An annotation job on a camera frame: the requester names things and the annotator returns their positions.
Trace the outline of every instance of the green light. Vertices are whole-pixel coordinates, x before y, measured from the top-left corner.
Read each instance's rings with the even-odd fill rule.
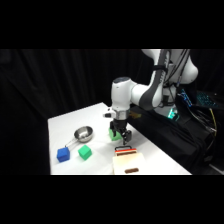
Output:
[[[173,112],[173,109],[171,109],[168,115],[168,118],[173,119],[174,117],[175,117],[175,113]]]

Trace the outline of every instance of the black cloth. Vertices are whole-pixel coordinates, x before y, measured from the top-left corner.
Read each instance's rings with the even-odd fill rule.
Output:
[[[0,76],[0,174],[49,175],[47,120]]]
[[[133,107],[131,111],[142,116],[138,119],[129,118],[129,124],[185,169],[192,172],[198,164],[203,162],[206,151],[205,141],[203,137],[196,136],[189,127],[185,128],[184,125],[156,114],[154,111],[146,112],[140,107]]]

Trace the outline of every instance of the cable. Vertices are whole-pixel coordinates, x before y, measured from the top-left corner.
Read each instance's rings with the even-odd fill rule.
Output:
[[[204,122],[203,121],[201,121],[201,119],[199,119],[191,110],[190,110],[190,108],[189,107],[187,107],[188,108],[188,110],[189,110],[189,112],[192,114],[192,116],[195,118],[195,119],[197,119],[205,128],[206,128],[206,130],[208,130],[209,132],[210,132],[210,134],[211,134],[211,136],[212,136],[212,138],[213,138],[213,140],[212,140],[212,142],[211,142],[211,144],[208,146],[208,148],[207,148],[207,151],[212,147],[212,145],[213,145],[213,143],[215,142],[215,137],[216,137],[216,134],[217,134],[217,129],[215,130],[215,135],[213,135],[213,133],[211,132],[211,127],[208,127],[208,126],[206,126],[206,124],[204,124]],[[212,113],[212,116],[213,116],[213,119],[214,119],[214,124],[215,124],[215,127],[217,128],[217,126],[216,126],[216,121],[215,121],[215,116],[214,116],[214,114],[213,114],[213,111],[212,111],[212,109],[210,109],[210,111],[211,111],[211,113]]]
[[[216,130],[215,137],[216,137],[218,128],[217,128],[217,124],[216,124],[216,120],[215,120],[215,115],[214,115],[213,110],[211,108],[210,108],[210,111],[211,111],[212,118],[213,118],[214,125],[215,125],[215,130]]]
[[[180,65],[182,64],[182,61],[184,60],[185,55],[186,55],[187,52],[188,52],[188,49],[186,49],[186,51],[184,52],[184,54],[183,54],[183,56],[182,56],[182,58],[181,58],[180,63],[178,64],[177,67],[175,66],[175,67],[173,68],[172,72],[170,73],[170,77],[164,82],[164,84],[168,83],[168,82],[170,81],[170,79],[174,76],[174,74],[176,73],[176,71],[178,70],[178,68],[180,67]]]

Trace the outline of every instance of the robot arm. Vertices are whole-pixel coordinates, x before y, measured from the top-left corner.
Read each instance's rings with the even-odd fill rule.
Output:
[[[175,52],[175,49],[173,58],[171,49],[143,49],[142,51],[154,60],[154,72],[149,86],[137,84],[128,77],[117,78],[113,81],[112,85],[112,107],[104,113],[104,117],[114,119],[110,123],[110,128],[114,136],[116,135],[116,131],[121,134],[124,145],[132,138],[131,131],[126,129],[130,104],[138,105],[146,111],[157,108],[163,100],[164,82],[167,81],[167,77],[169,74],[171,75],[171,70],[175,68],[175,64],[181,58],[181,55],[176,57],[181,52]]]

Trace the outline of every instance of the black background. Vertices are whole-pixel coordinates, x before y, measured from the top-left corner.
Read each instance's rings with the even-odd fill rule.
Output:
[[[224,95],[224,49],[192,49],[198,90]],[[1,49],[1,173],[49,174],[47,119],[104,102],[121,76],[147,84],[139,49]]]

